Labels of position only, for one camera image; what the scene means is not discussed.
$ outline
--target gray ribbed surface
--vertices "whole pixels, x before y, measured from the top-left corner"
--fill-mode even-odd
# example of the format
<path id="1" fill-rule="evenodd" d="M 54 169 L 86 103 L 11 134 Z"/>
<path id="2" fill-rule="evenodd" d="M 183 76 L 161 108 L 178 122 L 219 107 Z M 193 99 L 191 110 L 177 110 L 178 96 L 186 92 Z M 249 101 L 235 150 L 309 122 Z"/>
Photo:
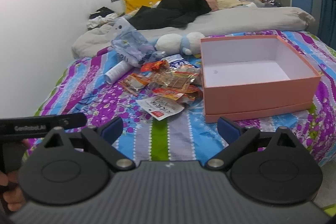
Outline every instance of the gray ribbed surface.
<path id="1" fill-rule="evenodd" d="M 105 191 L 82 204 L 49 208 L 33 203 L 12 217 L 17 224 L 322 224 L 314 204 L 272 208 L 249 201 L 220 172 L 197 161 L 142 162 L 118 173 Z"/>

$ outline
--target black circular disc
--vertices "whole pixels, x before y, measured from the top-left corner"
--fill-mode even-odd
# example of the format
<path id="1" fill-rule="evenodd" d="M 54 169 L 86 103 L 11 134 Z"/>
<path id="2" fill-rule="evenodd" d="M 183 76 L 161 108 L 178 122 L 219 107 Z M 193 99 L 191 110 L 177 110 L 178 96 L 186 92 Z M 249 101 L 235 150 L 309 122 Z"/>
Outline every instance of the black circular disc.
<path id="1" fill-rule="evenodd" d="M 259 202 L 290 205 L 311 200 L 322 183 L 322 172 L 307 153 L 276 147 L 239 158 L 231 168 L 233 185 Z"/>
<path id="2" fill-rule="evenodd" d="M 82 202 L 102 190 L 110 172 L 105 162 L 86 152 L 48 153 L 21 167 L 20 186 L 35 202 L 69 205 Z"/>

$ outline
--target cylindrical container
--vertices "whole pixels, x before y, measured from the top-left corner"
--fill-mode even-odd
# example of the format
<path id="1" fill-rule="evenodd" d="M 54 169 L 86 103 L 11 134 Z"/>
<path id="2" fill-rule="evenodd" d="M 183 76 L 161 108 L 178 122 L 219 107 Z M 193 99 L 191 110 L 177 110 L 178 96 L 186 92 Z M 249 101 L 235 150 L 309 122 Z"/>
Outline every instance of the cylindrical container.
<path id="1" fill-rule="evenodd" d="M 121 61 L 117 65 L 115 65 L 112 69 L 107 71 L 104 74 L 104 79 L 106 83 L 113 85 L 116 81 L 118 81 L 125 73 L 127 73 L 133 66 L 128 64 L 126 61 Z"/>

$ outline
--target stuffed animal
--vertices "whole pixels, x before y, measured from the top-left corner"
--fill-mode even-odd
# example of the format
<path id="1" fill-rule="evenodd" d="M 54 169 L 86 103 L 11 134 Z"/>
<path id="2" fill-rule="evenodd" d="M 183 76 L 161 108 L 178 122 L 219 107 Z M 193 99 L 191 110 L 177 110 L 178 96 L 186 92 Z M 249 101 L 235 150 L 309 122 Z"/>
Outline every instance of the stuffed animal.
<path id="1" fill-rule="evenodd" d="M 201 53 L 201 38 L 205 36 L 200 32 L 191 32 L 181 36 L 169 33 L 157 38 L 150 43 L 157 51 L 166 52 L 167 56 L 174 54 L 196 55 Z"/>

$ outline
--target metal pin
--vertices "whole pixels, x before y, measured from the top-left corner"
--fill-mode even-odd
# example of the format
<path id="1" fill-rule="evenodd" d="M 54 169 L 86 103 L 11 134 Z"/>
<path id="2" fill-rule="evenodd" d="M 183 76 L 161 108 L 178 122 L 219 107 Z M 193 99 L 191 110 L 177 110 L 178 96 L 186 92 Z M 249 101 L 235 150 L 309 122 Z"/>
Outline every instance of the metal pin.
<path id="1" fill-rule="evenodd" d="M 116 165 L 121 168 L 130 167 L 132 164 L 133 162 L 130 159 L 120 159 L 116 162 Z"/>
<path id="2" fill-rule="evenodd" d="M 211 159 L 208 161 L 208 165 L 213 168 L 218 168 L 224 165 L 224 161 L 221 159 Z"/>

